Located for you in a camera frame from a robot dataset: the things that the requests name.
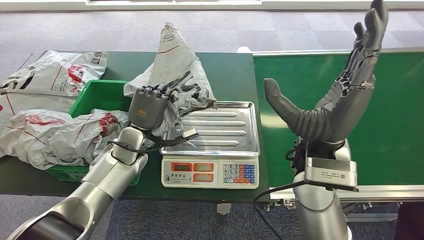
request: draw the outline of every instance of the stainless steel tray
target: stainless steel tray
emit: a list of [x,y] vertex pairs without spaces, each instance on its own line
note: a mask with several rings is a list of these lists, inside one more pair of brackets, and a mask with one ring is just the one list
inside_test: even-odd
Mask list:
[[217,109],[195,111],[185,116],[164,139],[181,136],[184,130],[195,127],[199,136],[183,144],[163,147],[162,155],[256,157],[259,156],[259,139],[255,106],[249,101],[217,101]]

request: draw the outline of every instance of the white plastic bag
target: white plastic bag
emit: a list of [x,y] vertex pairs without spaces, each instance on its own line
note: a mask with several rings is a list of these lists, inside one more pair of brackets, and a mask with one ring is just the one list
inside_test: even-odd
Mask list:
[[22,68],[0,84],[0,92],[78,96],[90,80],[106,70],[104,52],[48,51],[36,62]]
[[41,170],[89,165],[128,125],[126,112],[93,112],[72,119],[67,113],[44,109],[21,111],[0,135],[0,150]]
[[128,124],[123,111],[104,111],[78,116],[65,123],[49,140],[44,151],[67,163],[83,159],[85,165],[106,147],[108,141],[118,137],[122,125]]
[[154,62],[142,74],[123,87],[125,96],[133,97],[146,84],[166,84],[173,89],[161,126],[155,136],[171,130],[186,114],[210,108],[216,101],[202,63],[187,46],[181,33],[170,22],[161,32],[159,51]]
[[0,94],[0,134],[5,129],[9,120],[23,110],[44,109],[56,112],[67,113],[76,98],[53,96],[43,94],[21,94],[4,93]]
[[48,169],[60,163],[60,159],[46,155],[42,149],[49,144],[49,138],[71,119],[69,114],[57,111],[20,111],[10,119],[1,134],[0,150],[37,169]]

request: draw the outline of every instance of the scale keypad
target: scale keypad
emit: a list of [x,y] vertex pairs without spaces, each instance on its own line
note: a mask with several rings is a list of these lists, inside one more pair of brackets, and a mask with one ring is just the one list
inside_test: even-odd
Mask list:
[[222,181],[224,184],[254,184],[255,165],[252,164],[223,164]]

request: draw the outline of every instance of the green plastic crate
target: green plastic crate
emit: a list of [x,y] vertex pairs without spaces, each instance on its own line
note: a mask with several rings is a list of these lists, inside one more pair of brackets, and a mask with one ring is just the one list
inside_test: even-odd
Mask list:
[[[91,80],[79,94],[72,108],[71,117],[90,114],[93,109],[121,110],[128,112],[131,98],[124,96],[124,84],[121,80]],[[80,182],[89,172],[88,166],[61,166],[56,165],[45,170],[61,181]],[[129,184],[135,186],[139,182],[140,174]]]

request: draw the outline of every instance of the robotic arm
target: robotic arm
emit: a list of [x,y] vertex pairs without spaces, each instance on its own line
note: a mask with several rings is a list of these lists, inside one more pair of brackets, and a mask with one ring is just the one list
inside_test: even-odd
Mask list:
[[360,22],[354,26],[356,40],[344,70],[313,110],[299,109],[281,94],[274,79],[264,80],[266,101],[298,136],[286,158],[294,182],[306,183],[293,189],[304,239],[352,239],[335,189],[358,191],[346,137],[370,102],[387,21],[383,1],[374,0],[365,15],[366,30]]
[[[191,129],[182,136],[162,140],[151,130],[163,121],[170,92],[164,86],[144,86],[134,94],[129,108],[131,127],[94,159],[81,185],[65,200],[18,227],[8,240],[88,240],[113,199],[118,199],[147,163],[147,152],[196,138]],[[146,149],[146,139],[157,146]]]

